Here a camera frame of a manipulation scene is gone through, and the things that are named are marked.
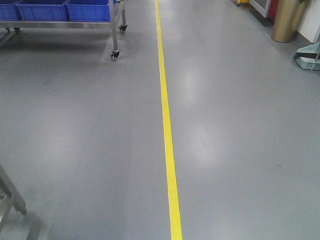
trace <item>yellow object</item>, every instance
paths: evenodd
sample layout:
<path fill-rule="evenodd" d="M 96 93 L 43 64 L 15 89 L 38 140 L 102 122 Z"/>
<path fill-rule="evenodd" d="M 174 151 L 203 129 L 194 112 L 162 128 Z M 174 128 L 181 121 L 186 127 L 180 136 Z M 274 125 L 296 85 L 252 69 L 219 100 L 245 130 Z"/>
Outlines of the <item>yellow object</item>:
<path fill-rule="evenodd" d="M 163 131 L 164 131 L 164 149 L 165 149 L 166 177 L 167 177 L 167 184 L 168 184 L 171 240 L 183 240 L 179 195 L 178 195 L 178 184 L 177 184 L 177 177 L 176 177 L 176 164 L 175 164 L 175 156 L 174 156 L 174 145 L 172 140 L 170 108 L 169 108 L 167 80 L 166 80 L 165 56 L 164 56 L 164 47 L 163 47 L 163 41 L 162 41 L 159 0 L 154 0 L 154 1 L 155 1 L 155 15 L 156 15 L 156 30 L 157 30 L 157 38 L 158 38 L 161 102 L 162 102 Z"/>
<path fill-rule="evenodd" d="M 308 2 L 308 0 L 303 3 L 299 3 L 299 0 L 279 0 L 273 26 L 273 40 L 280 43 L 292 40 Z"/>
<path fill-rule="evenodd" d="M 238 2 L 238 4 L 241 4 L 241 3 L 249 3 L 250 2 L 250 0 L 237 0 Z"/>

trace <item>gold trash can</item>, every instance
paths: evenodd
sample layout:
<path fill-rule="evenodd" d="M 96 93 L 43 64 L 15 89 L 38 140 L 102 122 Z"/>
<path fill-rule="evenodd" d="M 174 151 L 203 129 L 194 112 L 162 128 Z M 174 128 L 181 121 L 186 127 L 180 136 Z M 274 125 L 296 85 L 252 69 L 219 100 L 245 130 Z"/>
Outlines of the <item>gold trash can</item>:
<path fill-rule="evenodd" d="M 279 0 L 273 25 L 272 39 L 280 43 L 291 42 L 306 10 L 309 0 Z"/>

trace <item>white wall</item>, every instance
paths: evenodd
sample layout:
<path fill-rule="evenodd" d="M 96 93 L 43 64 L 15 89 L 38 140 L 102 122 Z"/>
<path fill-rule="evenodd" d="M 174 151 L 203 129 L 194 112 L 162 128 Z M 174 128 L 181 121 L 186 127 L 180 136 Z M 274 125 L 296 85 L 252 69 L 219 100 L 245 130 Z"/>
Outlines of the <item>white wall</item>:
<path fill-rule="evenodd" d="M 320 0 L 309 0 L 298 32 L 310 42 L 315 43 L 320 33 Z"/>

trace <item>door frame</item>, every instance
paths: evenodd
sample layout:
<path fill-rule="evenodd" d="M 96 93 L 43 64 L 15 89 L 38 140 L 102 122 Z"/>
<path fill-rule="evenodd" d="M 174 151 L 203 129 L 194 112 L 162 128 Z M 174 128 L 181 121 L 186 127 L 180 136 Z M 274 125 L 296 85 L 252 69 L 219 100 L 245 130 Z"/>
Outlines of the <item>door frame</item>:
<path fill-rule="evenodd" d="M 264 17 L 268 16 L 271 0 L 266 0 L 265 9 L 262 8 L 255 0 L 250 0 L 250 4 Z"/>

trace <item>metal frame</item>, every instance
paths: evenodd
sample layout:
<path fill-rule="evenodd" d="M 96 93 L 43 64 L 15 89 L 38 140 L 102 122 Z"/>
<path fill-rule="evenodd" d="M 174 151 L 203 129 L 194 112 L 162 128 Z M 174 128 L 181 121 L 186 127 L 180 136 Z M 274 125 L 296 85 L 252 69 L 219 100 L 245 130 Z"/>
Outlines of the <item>metal frame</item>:
<path fill-rule="evenodd" d="M 262 6 L 260 6 L 255 0 L 250 0 L 250 4 L 263 16 L 263 17 L 267 17 L 268 16 L 268 12 L 269 12 L 269 8 L 271 5 L 271 0 L 266 0 L 266 4 L 265 4 L 265 8 L 263 8 Z"/>
<path fill-rule="evenodd" d="M 27 214 L 26 203 L 12 183 L 5 170 L 0 166 L 0 232 L 12 207 L 23 215 Z"/>
<path fill-rule="evenodd" d="M 117 38 L 117 25 L 122 15 L 120 32 L 124 33 L 127 28 L 125 0 L 117 0 L 116 4 L 109 4 L 110 22 L 87 22 L 87 21 L 0 21 L 0 28 L 10 28 L 19 31 L 20 28 L 47 28 L 47 29 L 108 29 L 112 30 L 113 51 L 111 57 L 116 60 L 120 53 Z"/>

